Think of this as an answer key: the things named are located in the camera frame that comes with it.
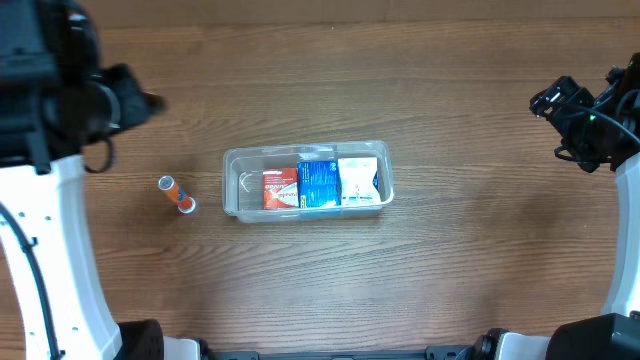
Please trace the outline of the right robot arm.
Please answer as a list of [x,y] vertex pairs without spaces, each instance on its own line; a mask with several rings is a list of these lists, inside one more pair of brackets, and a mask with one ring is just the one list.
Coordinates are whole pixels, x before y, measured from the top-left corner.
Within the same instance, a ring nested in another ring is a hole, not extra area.
[[615,175],[619,225],[614,273],[597,317],[560,326],[551,336],[491,329],[452,359],[628,359],[639,357],[639,56],[612,67],[593,96],[570,76],[534,95],[530,110],[560,134],[556,158],[587,173]]

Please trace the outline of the white medicine box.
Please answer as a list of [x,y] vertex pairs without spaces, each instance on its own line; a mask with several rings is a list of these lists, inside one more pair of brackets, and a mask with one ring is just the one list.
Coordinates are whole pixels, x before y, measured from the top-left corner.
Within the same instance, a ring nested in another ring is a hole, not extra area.
[[338,160],[342,205],[376,205],[381,202],[376,157]]

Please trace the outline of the orange tube white cap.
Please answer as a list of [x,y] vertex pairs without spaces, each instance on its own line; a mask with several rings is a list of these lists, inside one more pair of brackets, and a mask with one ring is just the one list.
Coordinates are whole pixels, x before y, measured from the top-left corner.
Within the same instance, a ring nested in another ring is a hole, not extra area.
[[169,175],[162,176],[158,180],[158,188],[177,206],[183,214],[192,213],[196,208],[196,201]]

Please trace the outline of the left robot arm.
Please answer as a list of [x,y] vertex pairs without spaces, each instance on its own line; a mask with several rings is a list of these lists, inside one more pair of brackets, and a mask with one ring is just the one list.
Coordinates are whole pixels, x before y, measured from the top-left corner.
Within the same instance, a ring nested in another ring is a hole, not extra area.
[[1,4],[1,245],[29,359],[208,359],[155,320],[117,322],[99,280],[82,150],[164,110],[124,64],[103,67],[75,1]]

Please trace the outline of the clear plastic container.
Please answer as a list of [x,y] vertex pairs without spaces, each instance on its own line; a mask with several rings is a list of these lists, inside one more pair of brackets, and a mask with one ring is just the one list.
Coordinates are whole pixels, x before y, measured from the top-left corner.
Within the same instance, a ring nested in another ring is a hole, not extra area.
[[[376,205],[342,205],[325,208],[265,210],[263,170],[296,168],[299,162],[341,158],[376,157],[381,202]],[[375,215],[394,199],[391,153],[381,140],[236,148],[224,155],[223,208],[244,223],[299,221],[321,218]]]

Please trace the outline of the red medicine box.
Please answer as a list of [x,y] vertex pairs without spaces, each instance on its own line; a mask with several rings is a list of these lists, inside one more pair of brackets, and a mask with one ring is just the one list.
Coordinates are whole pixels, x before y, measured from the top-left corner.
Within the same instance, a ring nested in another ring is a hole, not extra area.
[[265,210],[298,208],[299,195],[297,169],[264,169],[263,200]]

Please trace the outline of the blue medicine box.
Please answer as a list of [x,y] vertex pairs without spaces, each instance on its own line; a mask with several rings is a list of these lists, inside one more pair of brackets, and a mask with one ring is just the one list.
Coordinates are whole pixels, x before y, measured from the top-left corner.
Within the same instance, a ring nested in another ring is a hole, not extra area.
[[299,162],[297,171],[301,208],[335,207],[340,204],[336,160]]

